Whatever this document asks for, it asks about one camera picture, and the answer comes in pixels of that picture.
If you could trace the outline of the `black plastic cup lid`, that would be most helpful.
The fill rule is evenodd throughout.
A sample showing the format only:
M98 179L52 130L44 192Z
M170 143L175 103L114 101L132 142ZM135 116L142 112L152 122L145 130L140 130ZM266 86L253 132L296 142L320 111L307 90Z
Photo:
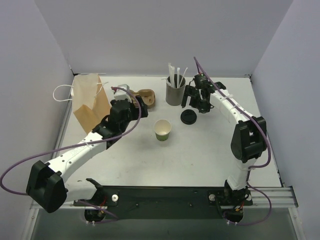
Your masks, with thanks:
M192 109L186 109L181 113L180 120L186 125L192 125L197 121L197 114Z

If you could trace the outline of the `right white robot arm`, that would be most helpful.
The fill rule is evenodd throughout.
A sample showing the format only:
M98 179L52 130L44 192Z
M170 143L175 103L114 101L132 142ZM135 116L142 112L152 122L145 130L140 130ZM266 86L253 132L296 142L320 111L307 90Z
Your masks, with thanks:
M212 83L203 73L192 79L194 86L185 86L181 106L187 99L189 105L205 114L216 108L234 126L230 148L235 158L235 167L226 180L231 191L241 191L248 186L248 173L257 159L268 148L266 120L248 113L221 82Z

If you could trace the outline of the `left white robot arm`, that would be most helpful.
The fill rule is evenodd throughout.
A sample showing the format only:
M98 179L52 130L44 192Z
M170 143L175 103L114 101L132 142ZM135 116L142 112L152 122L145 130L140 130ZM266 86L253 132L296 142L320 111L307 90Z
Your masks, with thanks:
M138 123L148 116L148 106L140 95L134 95L123 86L114 87L114 99L108 115L102 118L81 143L69 151L47 161L33 164L26 194L47 213L58 210L65 202L86 200L90 205L100 205L107 199L104 187L89 177L79 182L67 183L72 174L94 156L108 150L128 134L130 122Z

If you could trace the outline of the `brown pulp cup carrier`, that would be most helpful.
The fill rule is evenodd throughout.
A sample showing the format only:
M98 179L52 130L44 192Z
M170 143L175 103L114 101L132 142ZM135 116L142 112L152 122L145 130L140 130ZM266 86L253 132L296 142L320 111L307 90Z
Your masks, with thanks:
M156 96L152 89L141 89L132 91L132 93L135 97L140 96L149 109L152 109L156 105Z

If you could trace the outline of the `green paper coffee cup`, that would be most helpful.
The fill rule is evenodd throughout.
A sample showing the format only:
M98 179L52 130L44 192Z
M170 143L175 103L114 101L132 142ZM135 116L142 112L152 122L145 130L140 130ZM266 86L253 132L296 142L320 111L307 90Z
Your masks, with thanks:
M171 123L166 119L159 119L154 124L154 133L158 141L166 141L172 130Z

